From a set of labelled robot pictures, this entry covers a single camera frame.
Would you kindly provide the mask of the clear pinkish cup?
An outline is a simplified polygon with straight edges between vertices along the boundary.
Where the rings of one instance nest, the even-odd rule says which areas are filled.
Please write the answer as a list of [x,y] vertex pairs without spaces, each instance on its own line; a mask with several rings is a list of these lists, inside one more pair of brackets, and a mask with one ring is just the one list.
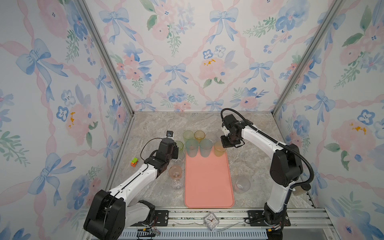
[[238,194],[243,194],[251,188],[251,182],[248,178],[237,177],[234,183],[234,191]]

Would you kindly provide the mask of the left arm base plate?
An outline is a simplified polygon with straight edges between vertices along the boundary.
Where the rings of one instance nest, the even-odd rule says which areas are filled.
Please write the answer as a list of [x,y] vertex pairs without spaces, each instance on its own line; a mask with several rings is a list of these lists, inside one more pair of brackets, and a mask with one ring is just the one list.
[[168,210],[153,210],[150,211],[149,216],[142,222],[138,222],[132,227],[144,227],[150,225],[151,227],[166,227],[169,221]]

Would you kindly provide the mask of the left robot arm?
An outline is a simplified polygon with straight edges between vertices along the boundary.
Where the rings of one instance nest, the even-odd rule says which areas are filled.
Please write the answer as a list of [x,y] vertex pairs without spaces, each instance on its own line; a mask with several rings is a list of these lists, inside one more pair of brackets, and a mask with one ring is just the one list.
[[84,222],[84,230],[99,240],[117,240],[127,227],[137,223],[150,224],[155,216],[156,207],[153,204],[144,200],[132,206],[129,204],[178,156],[179,148],[173,138],[162,138],[159,148],[127,180],[109,191],[96,193]]

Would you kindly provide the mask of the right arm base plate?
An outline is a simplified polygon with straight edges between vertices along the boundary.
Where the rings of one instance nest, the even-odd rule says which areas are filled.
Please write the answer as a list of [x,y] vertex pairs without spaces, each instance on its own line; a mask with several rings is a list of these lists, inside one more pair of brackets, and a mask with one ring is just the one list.
[[264,210],[247,211],[245,223],[252,227],[278,227],[284,222],[284,227],[291,226],[290,219],[286,212],[274,213]]

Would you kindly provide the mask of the teal textured cup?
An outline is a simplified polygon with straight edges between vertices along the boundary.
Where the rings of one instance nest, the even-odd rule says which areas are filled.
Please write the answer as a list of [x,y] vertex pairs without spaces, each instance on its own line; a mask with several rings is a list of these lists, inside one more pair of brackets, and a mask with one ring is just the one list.
[[199,150],[199,142],[196,139],[189,139],[186,141],[186,151],[190,158],[194,158]]
[[200,141],[200,154],[202,157],[207,158],[211,154],[213,142],[209,139]]

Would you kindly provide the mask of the clear glass column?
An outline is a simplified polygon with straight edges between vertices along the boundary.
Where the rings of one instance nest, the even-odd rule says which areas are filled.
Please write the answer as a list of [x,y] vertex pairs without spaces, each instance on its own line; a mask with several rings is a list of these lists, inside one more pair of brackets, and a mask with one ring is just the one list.
[[182,164],[183,161],[185,160],[185,157],[186,157],[186,155],[185,155],[184,151],[179,151],[178,152],[178,158],[174,159],[175,164]]

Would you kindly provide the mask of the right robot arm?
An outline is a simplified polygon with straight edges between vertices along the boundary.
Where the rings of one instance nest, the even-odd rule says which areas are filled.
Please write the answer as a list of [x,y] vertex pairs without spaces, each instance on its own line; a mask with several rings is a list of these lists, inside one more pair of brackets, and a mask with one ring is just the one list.
[[302,160],[287,150],[288,145],[272,138],[254,126],[235,123],[230,127],[222,124],[224,148],[239,148],[245,140],[252,143],[271,159],[270,176],[274,181],[268,201],[265,203],[262,219],[269,226],[281,225],[286,219],[292,185],[303,173]]

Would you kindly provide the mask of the yellow green cup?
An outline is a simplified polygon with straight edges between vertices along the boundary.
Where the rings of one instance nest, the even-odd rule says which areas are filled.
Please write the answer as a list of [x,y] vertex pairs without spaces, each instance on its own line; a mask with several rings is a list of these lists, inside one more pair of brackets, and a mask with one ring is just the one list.
[[225,153],[226,153],[226,148],[223,147],[223,144],[222,144],[221,141],[217,141],[214,144],[214,154],[215,154],[215,156],[221,157]]

